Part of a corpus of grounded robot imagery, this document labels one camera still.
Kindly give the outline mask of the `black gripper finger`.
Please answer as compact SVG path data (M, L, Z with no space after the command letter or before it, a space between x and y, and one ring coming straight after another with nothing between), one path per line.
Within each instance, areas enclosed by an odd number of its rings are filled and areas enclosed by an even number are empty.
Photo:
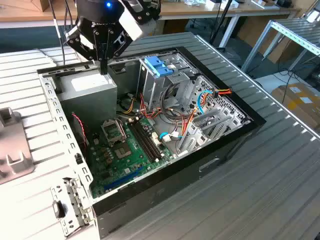
M108 62L114 57L119 57L132 43L132 38L120 24L108 26L107 42L103 57L103 74L108 74Z
M104 50L100 33L92 24L78 24L65 33L67 44L89 61L94 61L99 73L104 74Z

